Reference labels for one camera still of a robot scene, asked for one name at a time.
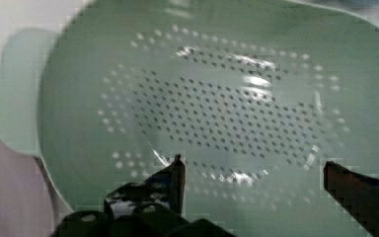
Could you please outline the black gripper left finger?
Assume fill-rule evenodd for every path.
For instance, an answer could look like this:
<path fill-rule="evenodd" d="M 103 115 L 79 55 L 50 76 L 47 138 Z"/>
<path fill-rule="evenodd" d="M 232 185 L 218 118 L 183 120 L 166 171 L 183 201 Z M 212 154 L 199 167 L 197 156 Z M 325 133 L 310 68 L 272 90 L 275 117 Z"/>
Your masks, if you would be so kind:
<path fill-rule="evenodd" d="M 186 185 L 186 165 L 182 155 L 143 182 L 130 182 L 106 195 L 104 213 L 112 219 L 129 215 L 138 205 L 158 203 L 176 214 L 183 209 Z"/>

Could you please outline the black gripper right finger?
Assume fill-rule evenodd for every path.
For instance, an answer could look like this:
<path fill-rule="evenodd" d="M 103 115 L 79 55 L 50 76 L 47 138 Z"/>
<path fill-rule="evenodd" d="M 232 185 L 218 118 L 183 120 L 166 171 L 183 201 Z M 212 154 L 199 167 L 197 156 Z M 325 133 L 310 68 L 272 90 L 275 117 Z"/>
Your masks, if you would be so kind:
<path fill-rule="evenodd" d="M 352 172 L 329 161 L 324 189 L 372 237 L 379 237 L 379 179 Z"/>

